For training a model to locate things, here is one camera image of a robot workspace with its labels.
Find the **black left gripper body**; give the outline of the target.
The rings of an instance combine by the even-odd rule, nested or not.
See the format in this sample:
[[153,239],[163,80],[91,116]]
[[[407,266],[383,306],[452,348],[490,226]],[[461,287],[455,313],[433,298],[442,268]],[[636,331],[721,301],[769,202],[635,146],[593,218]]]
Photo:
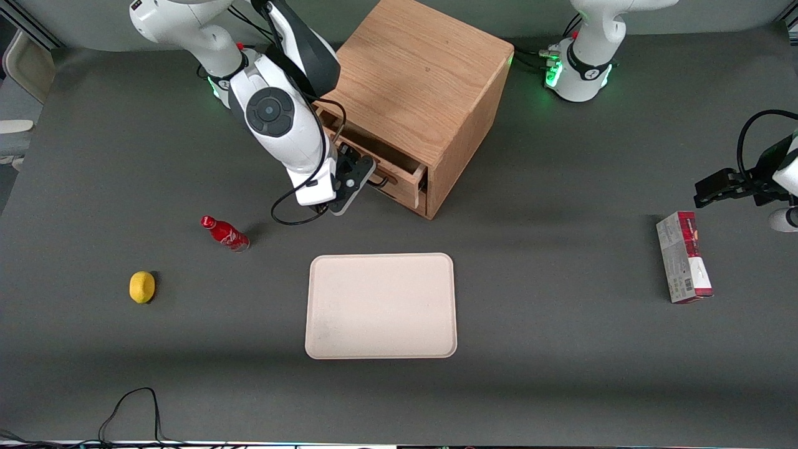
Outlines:
[[784,160],[791,160],[794,137],[788,136],[764,150],[756,161],[754,168],[747,171],[754,185],[753,199],[756,206],[764,206],[773,202],[790,202],[795,205],[796,188],[790,191],[774,181],[773,175],[782,168]]

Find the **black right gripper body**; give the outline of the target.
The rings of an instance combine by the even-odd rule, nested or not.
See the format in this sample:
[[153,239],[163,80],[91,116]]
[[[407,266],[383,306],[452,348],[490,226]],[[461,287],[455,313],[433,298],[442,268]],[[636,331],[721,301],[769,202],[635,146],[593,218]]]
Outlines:
[[328,202],[328,210],[334,216],[341,216],[356,199],[367,181],[357,181],[357,161],[362,155],[350,145],[341,145],[337,150],[337,163],[334,175],[335,198]]

